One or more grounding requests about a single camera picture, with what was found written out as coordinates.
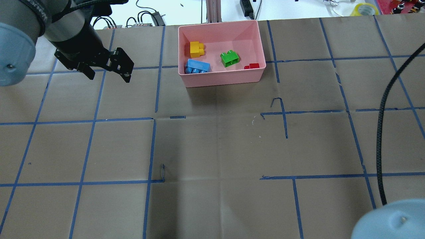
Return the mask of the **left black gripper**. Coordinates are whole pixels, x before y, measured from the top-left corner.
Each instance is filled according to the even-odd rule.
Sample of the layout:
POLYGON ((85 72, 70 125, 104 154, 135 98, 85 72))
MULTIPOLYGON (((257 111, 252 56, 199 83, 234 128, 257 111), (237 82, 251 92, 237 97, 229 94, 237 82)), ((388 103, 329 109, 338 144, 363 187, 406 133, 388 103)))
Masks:
POLYGON ((77 70, 93 80, 100 67, 118 74, 126 83, 131 80, 134 62, 121 47, 108 51, 93 26, 85 20, 59 20, 46 31, 55 47, 54 56, 69 70, 77 70))

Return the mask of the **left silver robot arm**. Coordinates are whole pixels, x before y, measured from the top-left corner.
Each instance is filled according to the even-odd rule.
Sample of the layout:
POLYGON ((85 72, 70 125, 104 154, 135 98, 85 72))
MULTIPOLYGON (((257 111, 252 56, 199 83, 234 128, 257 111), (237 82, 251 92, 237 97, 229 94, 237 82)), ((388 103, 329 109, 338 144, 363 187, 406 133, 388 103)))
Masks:
POLYGON ((118 47, 107 50, 82 11, 97 4, 124 4, 125 0, 2 0, 1 86, 13 86, 26 76, 39 37, 56 48, 55 57, 69 70, 93 80, 93 67, 115 72, 129 83, 134 62, 118 47))

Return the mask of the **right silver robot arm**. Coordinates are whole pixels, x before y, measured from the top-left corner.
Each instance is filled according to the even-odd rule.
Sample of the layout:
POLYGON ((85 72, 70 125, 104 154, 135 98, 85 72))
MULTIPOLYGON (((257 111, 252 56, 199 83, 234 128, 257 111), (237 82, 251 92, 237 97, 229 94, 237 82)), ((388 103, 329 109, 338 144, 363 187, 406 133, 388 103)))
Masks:
POLYGON ((366 213, 355 224, 352 239, 423 239, 425 200, 395 201, 366 213))

